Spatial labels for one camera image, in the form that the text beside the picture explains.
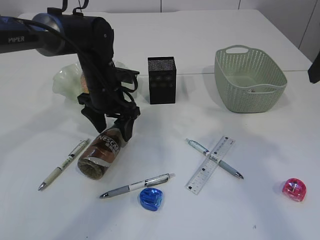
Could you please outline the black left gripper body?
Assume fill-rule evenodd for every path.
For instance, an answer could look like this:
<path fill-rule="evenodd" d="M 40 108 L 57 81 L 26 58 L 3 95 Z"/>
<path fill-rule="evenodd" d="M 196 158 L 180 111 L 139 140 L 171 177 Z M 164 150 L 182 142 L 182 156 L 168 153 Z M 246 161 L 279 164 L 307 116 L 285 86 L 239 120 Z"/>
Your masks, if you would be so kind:
<path fill-rule="evenodd" d="M 77 56 L 93 108 L 116 118 L 135 120 L 140 108 L 131 93 L 138 88 L 137 77 L 133 84 L 118 81 L 112 53 L 79 53 Z"/>

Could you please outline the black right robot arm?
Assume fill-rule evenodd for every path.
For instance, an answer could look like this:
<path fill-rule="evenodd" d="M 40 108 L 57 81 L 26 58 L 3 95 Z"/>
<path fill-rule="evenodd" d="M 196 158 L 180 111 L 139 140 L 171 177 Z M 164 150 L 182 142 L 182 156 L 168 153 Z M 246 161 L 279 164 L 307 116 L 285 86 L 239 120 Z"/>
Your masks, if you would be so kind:
<path fill-rule="evenodd" d="M 320 52 L 316 56 L 307 73 L 310 83 L 316 84 L 320 81 Z"/>

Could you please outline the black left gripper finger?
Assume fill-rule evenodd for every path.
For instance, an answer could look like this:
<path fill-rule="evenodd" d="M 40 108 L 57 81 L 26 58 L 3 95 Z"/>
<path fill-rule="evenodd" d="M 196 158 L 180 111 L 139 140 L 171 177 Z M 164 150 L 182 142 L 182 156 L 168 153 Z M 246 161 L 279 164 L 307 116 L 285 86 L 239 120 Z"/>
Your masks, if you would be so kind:
<path fill-rule="evenodd" d="M 95 112 L 89 107 L 84 107 L 81 113 L 93 124 L 99 133 L 102 133 L 106 129 L 106 118 L 103 113 Z"/>
<path fill-rule="evenodd" d="M 125 142 L 128 142 L 132 137 L 134 122 L 135 120 L 132 118 L 119 118 L 116 120 L 116 126 Z"/>

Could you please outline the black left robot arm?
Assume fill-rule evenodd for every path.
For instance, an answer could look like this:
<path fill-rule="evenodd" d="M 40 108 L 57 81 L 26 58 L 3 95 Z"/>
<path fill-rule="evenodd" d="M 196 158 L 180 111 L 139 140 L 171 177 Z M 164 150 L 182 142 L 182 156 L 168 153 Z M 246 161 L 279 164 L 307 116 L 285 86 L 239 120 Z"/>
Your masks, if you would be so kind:
<path fill-rule="evenodd" d="M 77 98 L 82 114 L 98 132 L 106 129 L 106 118 L 114 118 L 127 142 L 140 109 L 123 83 L 137 86 L 138 72 L 115 66 L 113 44 L 114 30 L 104 18 L 78 11 L 63 14 L 51 7 L 31 20 L 0 18 L 1 53 L 34 49 L 46 57 L 76 54 L 88 88 Z"/>

